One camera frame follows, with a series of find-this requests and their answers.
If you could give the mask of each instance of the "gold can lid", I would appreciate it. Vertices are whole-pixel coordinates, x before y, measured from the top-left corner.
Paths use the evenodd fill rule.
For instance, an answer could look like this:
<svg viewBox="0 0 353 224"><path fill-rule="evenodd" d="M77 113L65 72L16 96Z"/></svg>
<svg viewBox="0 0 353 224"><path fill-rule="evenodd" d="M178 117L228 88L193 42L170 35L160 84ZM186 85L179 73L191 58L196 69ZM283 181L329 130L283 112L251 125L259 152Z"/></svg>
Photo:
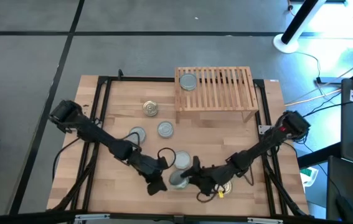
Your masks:
<svg viewBox="0 0 353 224"><path fill-rule="evenodd" d="M224 194L229 194L232 191L232 181L228 181L224 184L225 192Z"/></svg>
<svg viewBox="0 0 353 224"><path fill-rule="evenodd" d="M149 100L143 105L143 113L147 116L155 116L158 113L158 105L156 102Z"/></svg>

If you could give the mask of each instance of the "gray floor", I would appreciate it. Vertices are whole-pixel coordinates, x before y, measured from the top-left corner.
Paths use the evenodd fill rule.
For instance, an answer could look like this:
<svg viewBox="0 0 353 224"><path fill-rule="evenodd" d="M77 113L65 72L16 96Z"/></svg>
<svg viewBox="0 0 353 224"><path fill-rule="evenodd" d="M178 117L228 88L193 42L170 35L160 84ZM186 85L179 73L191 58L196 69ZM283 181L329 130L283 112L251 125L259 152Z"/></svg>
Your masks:
<svg viewBox="0 0 353 224"><path fill-rule="evenodd" d="M77 4L72 0L0 1L0 30L67 31ZM85 1L77 30L282 32L292 19L285 9L286 1L266 0L91 0ZM335 16L323 19L329 13ZM329 31L344 38L299 40L300 52L320 60L322 76L336 77L353 67L353 32L349 38L344 34L353 30L349 13L342 4L327 4L307 30ZM0 214L6 212L65 39L66 36L0 36ZM61 99L73 99L80 75L116 75L119 68L129 76L170 77L174 67L247 65L254 78L279 79L285 102L314 89L316 61L303 54L281 54L271 40L272 37L74 37L54 105ZM305 114L323 101L288 109ZM311 149L339 141L339 113L339 108L333 108L308 118L312 124L308 137ZM47 124L21 212L45 210L52 161L63 138L53 124ZM309 152L305 147L297 148L300 154ZM315 184L306 189L308 201L325 207L325 184L326 176L320 170ZM312 207L316 206L311 205L311 211L318 210Z"/></svg>

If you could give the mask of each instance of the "metal can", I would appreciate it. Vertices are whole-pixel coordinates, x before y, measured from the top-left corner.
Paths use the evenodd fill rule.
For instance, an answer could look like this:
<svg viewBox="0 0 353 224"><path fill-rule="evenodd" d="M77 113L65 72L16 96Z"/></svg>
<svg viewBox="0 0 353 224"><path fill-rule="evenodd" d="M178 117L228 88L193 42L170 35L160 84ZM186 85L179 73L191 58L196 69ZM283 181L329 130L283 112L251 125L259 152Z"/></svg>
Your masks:
<svg viewBox="0 0 353 224"><path fill-rule="evenodd" d="M177 171L171 173L171 176L169 176L169 183L175 189L183 189L183 188L187 187L187 185L189 184L188 178L181 177L181 174L183 172L184 172L183 170L177 170Z"/></svg>
<svg viewBox="0 0 353 224"><path fill-rule="evenodd" d="M197 87L197 77L194 74L186 73L179 79L180 86L187 91L192 91Z"/></svg>
<svg viewBox="0 0 353 224"><path fill-rule="evenodd" d="M176 152L175 166L178 169L186 169L190 166L190 155L185 151Z"/></svg>
<svg viewBox="0 0 353 224"><path fill-rule="evenodd" d="M146 116L155 116L158 113L158 105L156 102L149 100L143 105L143 113Z"/></svg>
<svg viewBox="0 0 353 224"><path fill-rule="evenodd" d="M174 126L169 121L163 121L158 125L158 134L163 138L170 138L174 134Z"/></svg>
<svg viewBox="0 0 353 224"><path fill-rule="evenodd" d="M142 127L134 127L129 133L137 133L139 135L140 142L138 142L138 136L136 134L132 134L126 138L126 140L129 140L137 145L139 145L139 143L142 144L144 140L146 140L146 131Z"/></svg>
<svg viewBox="0 0 353 224"><path fill-rule="evenodd" d="M223 185L225 192L223 192L224 194L229 194L232 191L233 185L232 185L232 181L228 181L226 184Z"/></svg>

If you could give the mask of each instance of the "wooden tabletop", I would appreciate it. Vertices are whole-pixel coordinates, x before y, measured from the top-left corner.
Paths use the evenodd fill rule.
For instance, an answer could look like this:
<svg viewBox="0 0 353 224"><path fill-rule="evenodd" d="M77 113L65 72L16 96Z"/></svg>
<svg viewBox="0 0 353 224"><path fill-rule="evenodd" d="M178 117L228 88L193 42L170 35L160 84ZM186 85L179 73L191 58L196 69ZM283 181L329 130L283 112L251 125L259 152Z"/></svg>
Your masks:
<svg viewBox="0 0 353 224"><path fill-rule="evenodd" d="M87 115L92 108L97 79L97 76L82 76L75 97L75 101L83 105L83 112ZM271 120L275 122L286 109L280 83L277 80L265 80L265 88ZM258 90L257 98L264 121ZM142 111L143 103L148 100L156 101L159 105L159 112L154 117L147 117ZM161 121L170 121L174 125L174 135L170 139L163 139L158 135L157 126ZM103 129L116 138L122 138L131 128L141 126L147 134L145 142L141 145L143 154L156 157L159 149L171 147L175 151L187 151L191 157L198 156L202 166L218 166L225 164L224 160L234 152L249 149L258 142L256 125L254 119L243 123L241 112L228 111L182 113L180 123L175 124L174 83L112 82ZM75 138L75 133L66 134L64 145ZM56 206L74 184L82 146L83 141L77 141L61 154L47 208ZM168 162L173 160L171 153L164 152L164 156ZM282 144L278 158L284 187L300 209L308 213L295 152ZM216 197L209 203L200 203L195 198L199 191L195 185L188 185L184 190L175 190L169 185L169 175L176 170L175 167L165 170L162 174L168 191L149 196L144 178L132 167L114 159L108 149L100 145L89 211L268 216L261 163L261 159L257 158L252 164L254 186L250 186L244 178L233 178L232 193L224 198ZM280 203L274 186L273 195L276 211L280 213ZM82 200L83 193L79 196L77 208L81 208Z"/></svg>

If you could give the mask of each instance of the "wooden crate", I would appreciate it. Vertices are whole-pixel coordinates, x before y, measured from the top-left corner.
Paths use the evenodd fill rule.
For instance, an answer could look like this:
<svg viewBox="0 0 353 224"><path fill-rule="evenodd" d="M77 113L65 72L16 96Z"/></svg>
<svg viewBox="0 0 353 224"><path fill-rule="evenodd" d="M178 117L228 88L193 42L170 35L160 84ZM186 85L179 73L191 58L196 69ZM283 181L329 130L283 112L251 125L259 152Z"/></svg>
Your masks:
<svg viewBox="0 0 353 224"><path fill-rule="evenodd" d="M185 73L195 75L195 90L181 88L179 78ZM250 67L176 68L175 109L176 123L182 111L241 111L247 122L258 111Z"/></svg>

